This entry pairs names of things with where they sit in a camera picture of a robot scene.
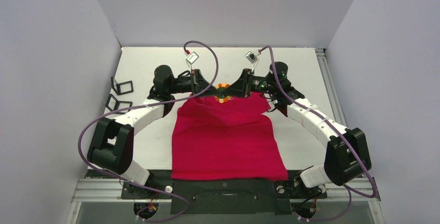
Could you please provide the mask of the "orange yellow pompom brooch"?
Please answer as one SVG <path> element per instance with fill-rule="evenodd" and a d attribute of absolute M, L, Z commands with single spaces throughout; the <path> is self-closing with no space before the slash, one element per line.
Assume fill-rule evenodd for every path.
<path fill-rule="evenodd" d="M 224 91 L 226 90 L 226 89 L 228 89 L 229 87 L 230 87 L 230 84 L 228 84 L 228 83 L 219 83 L 219 84 L 217 84 L 216 86 L 216 89 L 219 91 L 219 95 L 216 95 L 215 96 L 215 100 L 217 101 L 217 102 L 219 102 L 219 103 L 226 103 L 226 102 L 228 102 L 228 101 L 231 101 L 232 99 L 233 99 L 233 97 L 232 96 L 230 96 L 230 95 L 226 95 L 225 93 L 224 93 Z"/>

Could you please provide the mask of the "red t-shirt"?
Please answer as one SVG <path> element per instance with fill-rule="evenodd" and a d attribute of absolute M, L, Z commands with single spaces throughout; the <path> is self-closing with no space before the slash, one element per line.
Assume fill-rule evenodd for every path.
<path fill-rule="evenodd" d="M 177 110 L 172 134 L 172 178 L 286 180 L 266 106 L 255 94 L 226 103 L 187 100 Z"/>

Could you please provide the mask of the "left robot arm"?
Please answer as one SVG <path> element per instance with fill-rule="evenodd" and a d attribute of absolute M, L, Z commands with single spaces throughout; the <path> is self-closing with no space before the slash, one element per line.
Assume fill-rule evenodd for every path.
<path fill-rule="evenodd" d="M 104 117 L 97 122 L 87 161 L 134 182 L 134 191 L 140 197 L 151 197 L 155 184 L 148 180 L 150 172 L 133 160 L 134 137 L 172 110 L 175 94 L 188 92 L 199 97 L 220 95 L 220 91 L 204 79 L 199 69 L 184 71 L 175 77 L 169 66 L 157 67 L 153 86 L 142 108 L 131 109 L 113 119 Z"/>

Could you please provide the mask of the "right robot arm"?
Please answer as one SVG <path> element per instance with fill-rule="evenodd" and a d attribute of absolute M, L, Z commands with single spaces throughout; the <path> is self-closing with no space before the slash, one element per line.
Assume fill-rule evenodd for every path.
<path fill-rule="evenodd" d="M 248 98 L 252 93 L 269 95 L 275 109 L 295 120 L 319 140 L 326 149 L 324 163 L 299 173 L 293 191 L 307 196 L 314 187 L 333 183 L 342 186 L 372 168 L 366 136 L 359 128 L 332 120 L 296 90 L 287 78 L 288 66 L 276 62 L 265 77 L 245 68 L 240 78 L 224 90 L 227 96 Z"/>

